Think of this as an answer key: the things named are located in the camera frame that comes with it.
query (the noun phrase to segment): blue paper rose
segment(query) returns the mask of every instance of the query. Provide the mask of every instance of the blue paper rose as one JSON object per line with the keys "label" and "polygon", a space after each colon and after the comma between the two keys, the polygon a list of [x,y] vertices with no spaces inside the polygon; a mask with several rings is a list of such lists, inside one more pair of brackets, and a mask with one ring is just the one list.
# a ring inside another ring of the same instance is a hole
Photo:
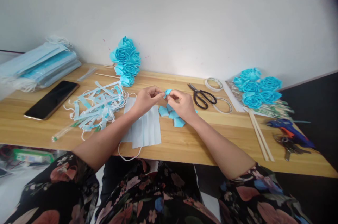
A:
{"label": "blue paper rose", "polygon": [[246,81],[238,89],[243,92],[259,92],[259,84],[257,82]]}
{"label": "blue paper rose", "polygon": [[277,101],[282,94],[276,91],[262,91],[260,93],[262,100],[264,103],[267,104],[274,104],[275,101]]}
{"label": "blue paper rose", "polygon": [[262,98],[259,93],[245,92],[242,95],[242,101],[249,108],[257,110],[262,106]]}
{"label": "blue paper rose", "polygon": [[255,67],[241,72],[240,77],[244,80],[256,81],[261,78],[262,73]]}
{"label": "blue paper rose", "polygon": [[235,83],[235,86],[238,87],[238,89],[240,90],[240,88],[242,87],[243,83],[246,82],[246,80],[236,77],[234,78],[233,82]]}
{"label": "blue paper rose", "polygon": [[136,76],[140,72],[140,69],[132,63],[126,63],[115,66],[115,72],[117,75],[130,77]]}
{"label": "blue paper rose", "polygon": [[133,40],[127,37],[122,38],[121,41],[119,42],[119,48],[122,48],[122,47],[131,48],[133,51],[136,49],[134,47]]}
{"label": "blue paper rose", "polygon": [[116,48],[110,53],[110,59],[113,63],[124,64],[129,61],[133,52],[131,48],[127,47]]}
{"label": "blue paper rose", "polygon": [[135,77],[134,76],[121,76],[120,81],[121,81],[122,86],[131,87],[135,83]]}
{"label": "blue paper rose", "polygon": [[141,66],[141,58],[140,58],[140,53],[139,52],[134,52],[132,56],[129,59],[129,62],[136,65],[137,67]]}
{"label": "blue paper rose", "polygon": [[261,80],[259,86],[262,91],[276,91],[282,87],[282,81],[275,77],[266,77]]}

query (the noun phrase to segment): person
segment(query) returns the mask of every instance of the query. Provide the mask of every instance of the person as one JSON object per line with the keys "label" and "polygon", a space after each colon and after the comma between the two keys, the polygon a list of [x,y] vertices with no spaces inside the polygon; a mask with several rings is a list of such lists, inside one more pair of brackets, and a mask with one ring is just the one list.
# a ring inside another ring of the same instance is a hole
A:
{"label": "person", "polygon": [[[127,113],[31,180],[5,223],[90,223],[99,194],[95,173],[109,160],[131,125],[163,97],[164,92],[156,86],[142,89]],[[166,100],[196,130],[225,176],[218,200],[223,223],[310,223],[299,202],[283,191],[273,172],[196,114],[190,94],[173,90]],[[98,209],[96,223],[220,223],[195,194],[189,194],[190,184],[165,163],[160,162],[158,170],[149,174],[149,164],[135,159],[123,176],[119,169],[123,165],[110,166],[108,181],[114,188],[102,191],[107,196]]]}

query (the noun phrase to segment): hot glue gun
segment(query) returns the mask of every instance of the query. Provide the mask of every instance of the hot glue gun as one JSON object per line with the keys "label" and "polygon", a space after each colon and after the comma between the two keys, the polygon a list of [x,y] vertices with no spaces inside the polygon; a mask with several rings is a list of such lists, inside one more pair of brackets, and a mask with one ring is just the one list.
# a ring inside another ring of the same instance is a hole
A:
{"label": "hot glue gun", "polygon": [[299,144],[302,147],[315,148],[314,144],[307,137],[292,126],[292,122],[289,119],[280,118],[271,120],[267,122],[267,126],[282,129],[295,144]]}

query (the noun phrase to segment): scissors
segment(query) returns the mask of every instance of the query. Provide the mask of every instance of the scissors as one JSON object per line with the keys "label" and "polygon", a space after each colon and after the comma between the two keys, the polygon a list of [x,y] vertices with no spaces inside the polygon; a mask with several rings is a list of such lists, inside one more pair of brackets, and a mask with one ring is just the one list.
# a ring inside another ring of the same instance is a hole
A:
{"label": "scissors", "polygon": [[[210,102],[210,103],[212,103],[212,104],[216,104],[216,103],[217,103],[216,97],[215,97],[214,95],[212,95],[211,93],[206,92],[206,91],[203,91],[203,90],[197,90],[191,83],[189,83],[188,86],[194,91],[194,101],[195,101],[195,103],[197,104],[197,106],[199,106],[200,108],[206,110],[207,108],[209,108],[209,105],[206,103],[205,100],[203,100],[200,96],[197,95],[198,93],[201,93],[201,94],[205,97],[205,99],[208,100],[208,102]],[[212,101],[212,100],[210,100],[209,98],[207,98],[206,95],[205,95],[204,93],[210,95],[214,100]],[[199,103],[198,103],[197,100],[196,100],[196,97],[197,97],[198,99],[200,99],[200,100],[202,101],[202,103],[204,103],[205,107],[199,105]]]}

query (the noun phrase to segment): wooden table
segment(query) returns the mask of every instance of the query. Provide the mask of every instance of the wooden table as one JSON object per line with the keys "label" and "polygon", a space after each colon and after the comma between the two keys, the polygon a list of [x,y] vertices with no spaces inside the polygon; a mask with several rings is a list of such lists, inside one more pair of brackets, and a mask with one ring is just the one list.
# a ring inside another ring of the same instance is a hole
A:
{"label": "wooden table", "polygon": [[[84,64],[64,79],[76,82],[79,77],[88,71],[90,66],[92,65]],[[97,67],[99,68],[97,73],[115,75],[114,70],[104,68],[103,66]],[[94,81],[96,80],[104,86],[117,79],[93,74],[83,82],[80,82],[80,87],[70,98],[71,101],[76,100],[77,96],[81,95],[84,91],[94,89],[96,87]],[[204,79],[146,71],[141,71],[135,79],[135,84],[130,88],[125,88],[125,91],[138,93],[142,88],[157,85],[162,90],[178,89],[192,94],[192,90],[187,86],[187,83],[192,83],[197,89],[210,91],[205,87]],[[59,150],[72,150],[75,146],[82,143],[82,130],[79,128],[72,129],[57,142],[53,143],[51,141],[51,137],[55,133],[71,123],[69,118],[70,111],[62,107],[46,121],[37,121],[23,117],[25,111],[57,84],[58,82],[47,89],[35,93],[16,91],[0,102],[0,143]],[[229,100],[223,90],[213,92],[213,94],[216,97],[223,97]],[[158,104],[164,106],[166,103],[165,100],[162,100]],[[68,108],[72,107],[67,102],[66,106]],[[217,106],[224,111],[227,109],[226,104],[222,104],[221,102]],[[207,110],[202,110],[196,105],[195,109],[198,110],[199,116],[211,124],[219,133],[242,148],[254,160],[272,171],[338,178],[338,173],[334,168],[321,154],[313,150],[311,154],[292,154],[290,162],[285,161],[284,147],[273,139],[273,133],[281,132],[279,129],[266,126],[265,122],[269,120],[266,117],[256,116],[275,162],[264,161],[247,113],[233,111],[231,114],[225,115],[217,112],[211,105]],[[121,114],[123,114],[123,111],[116,113],[116,117]],[[183,128],[175,128],[173,120],[168,117],[160,118],[160,125],[162,144],[142,148],[141,158],[216,165],[208,149],[191,126],[186,124]],[[88,138],[89,136],[90,132],[84,134],[84,138]],[[138,151],[139,149],[131,148],[131,143],[122,143],[120,147],[121,154],[127,157],[136,155]]]}

